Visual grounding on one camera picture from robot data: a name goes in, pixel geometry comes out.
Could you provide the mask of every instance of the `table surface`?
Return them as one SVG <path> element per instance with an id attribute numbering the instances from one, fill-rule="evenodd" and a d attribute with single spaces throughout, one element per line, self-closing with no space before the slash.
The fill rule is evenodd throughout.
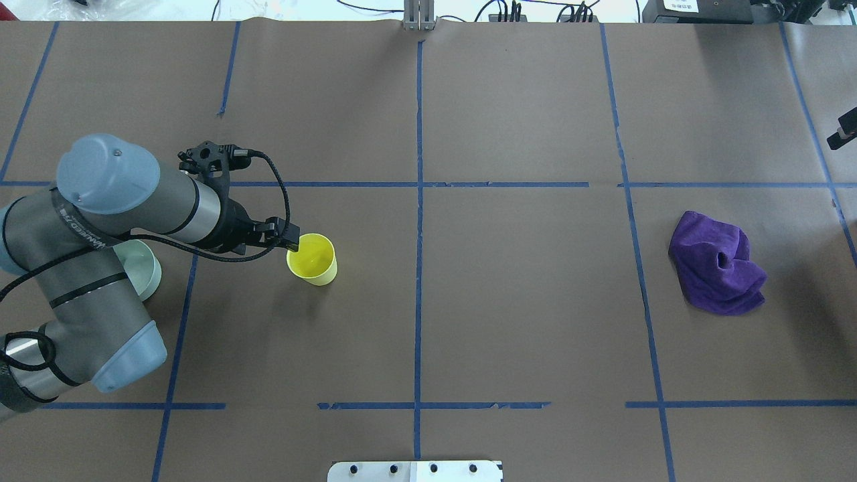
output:
<path id="1" fill-rule="evenodd" d="M 824 138 L 857 105 L 855 41 L 4 22 L 0 204 L 89 133 L 167 162 L 234 142 L 274 159 L 339 275 L 153 245 L 167 362 L 7 422 L 0 477 L 321 481 L 333 461 L 472 458 L 530 482 L 854 480 L 857 146 Z M 265 166 L 234 176 L 252 216 L 281 215 Z M 667 246 L 688 209 L 744 229 L 762 307 L 683 299 Z M 51 319 L 34 284 L 3 309 L 8 331 Z"/>

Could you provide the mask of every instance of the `sticker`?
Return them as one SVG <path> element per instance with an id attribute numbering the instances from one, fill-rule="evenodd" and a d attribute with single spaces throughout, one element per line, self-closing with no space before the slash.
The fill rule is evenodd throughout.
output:
<path id="1" fill-rule="evenodd" d="M 699 13 L 697 0 L 663 0 L 663 7 L 674 12 Z"/>

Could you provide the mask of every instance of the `electrical cable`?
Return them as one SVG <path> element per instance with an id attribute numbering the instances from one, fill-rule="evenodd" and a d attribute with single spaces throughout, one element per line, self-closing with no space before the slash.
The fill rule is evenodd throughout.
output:
<path id="1" fill-rule="evenodd" d="M 476 18 L 475 18 L 473 21 L 479 21 L 479 17 L 481 17 L 481 16 L 482 16 L 482 12 L 484 12 L 484 11 L 485 11 L 485 9 L 486 9 L 486 8 L 488 8 L 488 6 L 489 6 L 491 3 L 494 3 L 494 2 L 497 2 L 497 8 L 498 8 L 498 10 L 499 10 L 499 12 L 497 13 L 497 15 L 498 15 L 498 20 L 499 20 L 499 19 L 503 16 L 503 5 L 506 5 L 506 7 L 508 8 L 508 5 L 506 4 L 506 0 L 488 0 L 488 1 L 487 1 L 487 2 L 482 6 L 482 8 L 481 8 L 481 9 L 479 9 L 479 13 L 477 13 L 477 14 L 476 14 Z"/>
<path id="2" fill-rule="evenodd" d="M 572 12 L 574 11 L 574 5 L 571 5 L 571 4 L 566 5 L 565 7 L 563 7 L 563 8 L 560 10 L 560 13 L 556 15 L 556 21 L 558 21 L 558 22 L 559 22 L 560 20 L 562 20 L 562 14 L 566 13 L 566 10 L 567 10 L 567 9 L 569 9 L 569 8 L 571 8 L 571 9 L 572 9 Z"/>
<path id="3" fill-rule="evenodd" d="M 360 5 L 353 5 L 351 3 L 343 2 L 342 0 L 336 0 L 336 3 L 341 3 L 346 7 L 351 7 L 353 9 L 359 10 L 368 10 L 370 12 L 383 12 L 385 14 L 401 14 L 404 13 L 404 10 L 384 10 L 384 9 L 372 9 L 370 7 L 361 7 Z"/>
<path id="4" fill-rule="evenodd" d="M 212 21 L 214 21 L 214 14 L 217 13 L 219 6 L 220 6 L 220 0 L 217 0 L 217 2 L 214 4 L 214 9 L 212 9 Z"/>
<path id="5" fill-rule="evenodd" d="M 283 182 L 283 178 L 279 175 L 279 171 L 277 170 L 277 167 L 273 164 L 273 161 L 271 160 L 271 158 L 268 157 L 265 153 L 262 153 L 260 151 L 255 151 L 252 149 L 248 149 L 248 155 L 250 157 L 258 157 L 258 158 L 264 159 L 265 162 L 268 164 L 268 167 L 271 168 L 271 172 L 273 172 L 273 176 L 277 179 L 277 185 L 279 186 L 280 190 L 283 192 L 283 206 L 285 208 L 285 229 L 288 229 L 289 223 L 291 222 L 291 208 L 289 206 L 289 193 L 285 189 L 285 183 Z M 201 252 L 196 248 L 190 248 L 188 246 L 185 246 L 184 244 L 179 244 L 175 241 L 172 241 L 171 239 L 161 238 L 160 236 L 154 236 L 151 234 L 135 234 L 132 236 L 128 236 L 128 239 L 147 239 L 149 241 L 155 241 L 158 243 L 167 244 L 168 246 L 172 246 L 173 248 L 177 248 L 179 250 L 186 251 L 190 254 L 197 255 L 197 256 L 202 257 L 202 258 L 210 259 L 212 261 L 248 262 L 248 261 L 257 260 L 257 259 L 263 257 L 264 255 L 270 253 L 271 251 L 273 251 L 279 245 L 279 242 L 282 239 L 284 233 L 285 233 L 285 230 L 283 232 L 278 232 L 271 239 L 270 243 L 265 247 L 264 250 L 254 254 L 252 256 L 241 256 L 241 257 L 215 256 L 215 255 L 212 255 L 209 253 Z M 24 275 L 20 276 L 19 278 L 13 280 L 11 283 L 6 285 L 6 287 L 4 289 L 0 290 L 0 302 L 3 302 L 3 300 L 9 295 L 9 293 L 12 292 L 12 290 L 17 288 L 21 284 L 23 284 L 25 281 L 30 280 L 30 279 L 38 276 L 39 274 L 44 273 L 48 269 L 51 269 L 58 264 L 62 264 L 66 261 L 75 259 L 76 257 L 79 257 L 79 256 L 86 255 L 86 254 L 91 253 L 93 251 L 95 251 L 95 249 L 93 247 L 87 246 L 86 248 L 82 248 L 82 249 L 79 249 L 77 251 L 73 251 L 71 253 L 68 253 L 67 255 L 60 256 L 53 261 L 47 262 L 47 263 L 39 266 L 38 268 L 25 273 Z M 29 364 L 22 363 L 21 361 L 18 361 L 16 359 L 10 357 L 8 354 L 6 354 L 6 346 L 9 345 L 9 342 L 12 340 L 20 340 L 20 339 L 37 340 L 40 343 L 42 343 L 43 347 L 45 348 L 45 361 L 43 363 L 38 364 L 38 365 L 29 365 Z M 47 335 L 41 334 L 41 333 L 35 332 L 35 331 L 19 331 L 19 332 L 6 334 L 5 338 L 3 339 L 3 346 L 0 347 L 0 361 L 3 361 L 5 364 L 12 366 L 12 367 L 15 367 L 19 370 L 23 370 L 23 371 L 44 370 L 45 368 L 48 368 L 49 366 L 51 366 L 51 364 L 54 363 L 54 361 L 56 360 L 56 357 L 57 357 L 57 346 L 54 343 L 54 341 L 51 340 L 51 338 L 48 337 Z"/>

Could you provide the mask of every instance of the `purple cloth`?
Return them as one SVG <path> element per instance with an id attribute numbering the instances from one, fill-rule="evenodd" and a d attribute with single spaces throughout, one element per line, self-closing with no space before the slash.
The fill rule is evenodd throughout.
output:
<path id="1" fill-rule="evenodd" d="M 750 241 L 738 226 L 687 211 L 675 227 L 669 255 L 693 306 L 737 316 L 764 303 L 759 290 L 768 275 L 750 261 Z"/>

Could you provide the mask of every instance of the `blue tape line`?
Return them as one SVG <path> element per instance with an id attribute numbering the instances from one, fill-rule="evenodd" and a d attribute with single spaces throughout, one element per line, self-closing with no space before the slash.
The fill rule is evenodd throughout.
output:
<path id="1" fill-rule="evenodd" d="M 27 118 L 27 112 L 30 110 L 30 104 L 33 103 L 33 96 L 36 94 L 36 87 L 39 86 L 39 79 L 42 77 L 42 72 L 45 70 L 45 64 L 48 61 L 48 56 L 51 54 L 53 41 L 57 37 L 57 29 L 59 22 L 55 21 L 51 29 L 51 36 L 48 37 L 48 43 L 45 45 L 45 51 L 42 52 L 42 60 L 39 62 L 39 68 L 36 69 L 36 76 L 33 78 L 33 84 L 30 85 L 30 92 L 27 94 L 27 100 L 24 101 L 24 108 L 21 109 L 21 115 L 18 117 L 18 124 L 15 126 L 15 133 L 12 134 L 12 140 L 9 142 L 9 150 L 6 151 L 6 158 L 3 160 L 3 167 L 0 168 L 0 180 L 6 177 L 6 171 L 9 169 L 9 162 L 12 160 L 12 154 L 15 152 L 15 144 L 18 143 L 18 136 L 21 135 L 21 129 L 24 127 L 24 120 Z"/>
<path id="2" fill-rule="evenodd" d="M 182 321 L 178 325 L 178 337 L 176 339 L 176 350 L 172 355 L 172 369 L 170 371 L 170 384 L 166 391 L 166 403 L 164 407 L 164 418 L 161 420 L 161 432 L 158 437 L 158 450 L 155 452 L 155 463 L 152 469 L 152 482 L 158 482 L 160 477 L 161 461 L 164 459 L 164 446 L 166 445 L 166 433 L 170 428 L 170 412 L 172 397 L 176 392 L 176 379 L 178 378 L 178 365 L 182 359 L 182 347 L 184 346 L 184 332 L 188 325 L 188 313 L 190 312 L 190 298 L 194 292 L 194 281 L 196 280 L 197 255 L 191 259 L 190 272 L 188 273 L 188 285 L 184 292 L 184 305 L 182 307 Z"/>
<path id="3" fill-rule="evenodd" d="M 155 463 L 152 469 L 152 482 L 158 482 L 160 478 L 160 466 L 164 459 L 164 446 L 166 445 L 166 431 L 170 427 L 170 410 L 164 410 L 164 417 L 161 419 L 161 432 L 158 437 L 158 451 L 155 453 Z"/>
<path id="4" fill-rule="evenodd" d="M 163 403 L 100 402 L 100 401 L 55 401 L 41 407 L 42 410 L 163 410 Z"/>
<path id="5" fill-rule="evenodd" d="M 417 163 L 422 159 L 422 145 L 418 148 Z M 514 182 L 436 182 L 426 183 L 417 181 L 290 181 L 283 183 L 286 187 L 299 188 L 588 188 L 587 182 L 571 183 L 514 183 Z M 232 187 L 279 187 L 274 181 L 233 181 Z"/>
<path id="6" fill-rule="evenodd" d="M 514 183 L 514 182 L 451 182 L 424 183 L 427 188 L 588 188 L 589 183 Z"/>
<path id="7" fill-rule="evenodd" d="M 500 410 L 509 408 L 512 410 L 542 410 L 550 405 L 549 401 L 425 401 L 423 408 L 426 410 L 486 410 L 498 408 Z"/>
<path id="8" fill-rule="evenodd" d="M 171 403 L 170 410 L 225 410 L 225 403 Z"/>
<path id="9" fill-rule="evenodd" d="M 340 403 L 319 403 L 319 410 L 413 410 L 412 401 L 355 401 Z"/>
<path id="10" fill-rule="evenodd" d="M 634 217 L 634 206 L 631 198 L 631 180 L 628 176 L 628 167 L 625 159 L 625 149 L 622 147 L 622 139 L 619 135 L 619 107 L 616 104 L 616 92 L 613 84 L 613 70 L 610 68 L 610 53 L 607 45 L 607 31 L 604 24 L 598 24 L 601 28 L 601 44 L 604 52 L 604 69 L 607 72 L 607 87 L 610 93 L 610 107 L 613 113 L 613 126 L 616 134 L 616 148 L 622 167 L 622 183 L 625 185 L 625 203 L 628 210 L 628 223 L 631 226 L 631 240 L 634 247 L 634 260 L 637 263 L 637 277 L 640 285 L 640 295 L 643 298 L 643 312 L 645 315 L 646 330 L 649 334 L 649 356 L 651 359 L 651 371 L 655 378 L 655 392 L 658 401 L 663 401 L 663 389 L 661 385 L 661 369 L 657 363 L 657 348 L 655 346 L 655 330 L 651 324 L 651 312 L 649 309 L 649 294 L 645 287 L 645 273 L 643 271 L 643 257 L 640 255 L 639 237 L 637 235 L 637 221 Z M 661 420 L 661 436 L 663 438 L 663 453 L 667 460 L 667 475 L 670 482 L 675 482 L 675 469 L 673 465 L 672 444 L 669 441 L 669 428 L 667 425 L 667 411 L 659 410 Z"/>
<path id="11" fill-rule="evenodd" d="M 226 101 L 229 100 L 229 86 L 232 83 L 232 68 L 235 66 L 235 52 L 238 50 L 238 34 L 241 32 L 241 22 L 235 22 L 235 32 L 232 34 L 232 52 L 229 54 L 229 68 L 226 69 L 226 81 L 223 84 L 223 102 L 217 115 L 222 116 L 226 112 Z"/>
<path id="12" fill-rule="evenodd" d="M 420 446 L 423 400 L 423 42 L 417 42 L 417 289 L 414 309 L 414 460 L 422 458 Z"/>
<path id="13" fill-rule="evenodd" d="M 416 188 L 417 183 L 408 183 L 408 182 L 360 182 L 360 181 L 332 181 L 332 182 L 324 182 L 324 181 L 291 181 L 283 183 L 286 187 L 296 187 L 296 188 Z M 233 181 L 230 183 L 230 186 L 233 188 L 247 188 L 247 187 L 279 187 L 274 181 Z"/>
<path id="14" fill-rule="evenodd" d="M 485 410 L 508 408 L 511 410 L 542 410 L 550 406 L 549 401 L 423 401 L 421 410 Z M 318 403 L 319 410 L 415 410 L 416 404 L 409 401 L 347 401 Z"/>
<path id="15" fill-rule="evenodd" d="M 810 189 L 829 188 L 827 183 L 629 183 L 631 188 L 772 188 Z M 616 187 L 625 187 L 625 183 Z"/>
<path id="16" fill-rule="evenodd" d="M 833 184 L 833 177 L 830 175 L 830 169 L 827 166 L 827 160 L 824 158 L 824 152 L 821 150 L 821 142 L 818 141 L 818 134 L 815 130 L 815 124 L 812 122 L 812 116 L 809 115 L 809 108 L 806 107 L 803 89 L 800 88 L 797 70 L 794 69 L 794 61 L 792 60 L 792 50 L 788 46 L 788 36 L 786 35 L 786 27 L 783 22 L 780 22 L 780 37 L 782 38 L 782 47 L 786 51 L 786 63 L 788 64 L 788 72 L 792 76 L 794 90 L 797 91 L 798 100 L 800 101 L 800 109 L 803 110 L 806 125 L 809 127 L 809 133 L 812 136 L 812 144 L 815 146 L 815 152 L 818 155 L 818 162 L 821 164 L 821 170 L 824 172 L 824 180 L 830 188 L 830 196 L 836 204 L 836 215 L 839 217 L 839 224 L 842 226 L 842 233 L 845 234 L 845 240 L 848 242 L 848 250 L 851 251 L 851 260 L 857 266 L 857 250 L 854 248 L 854 240 L 851 238 L 851 231 L 848 229 L 848 222 L 845 220 L 845 214 L 842 213 L 842 204 L 839 202 L 839 195 L 836 193 L 836 187 Z"/>
<path id="17" fill-rule="evenodd" d="M 625 408 L 857 407 L 857 400 L 628 401 Z"/>
<path id="18" fill-rule="evenodd" d="M 164 410 L 162 402 L 127 401 L 55 401 L 41 407 L 42 410 Z M 171 410 L 225 410 L 225 403 L 173 403 Z"/>
<path id="19" fill-rule="evenodd" d="M 50 181 L 0 181 L 0 186 L 49 186 Z"/>

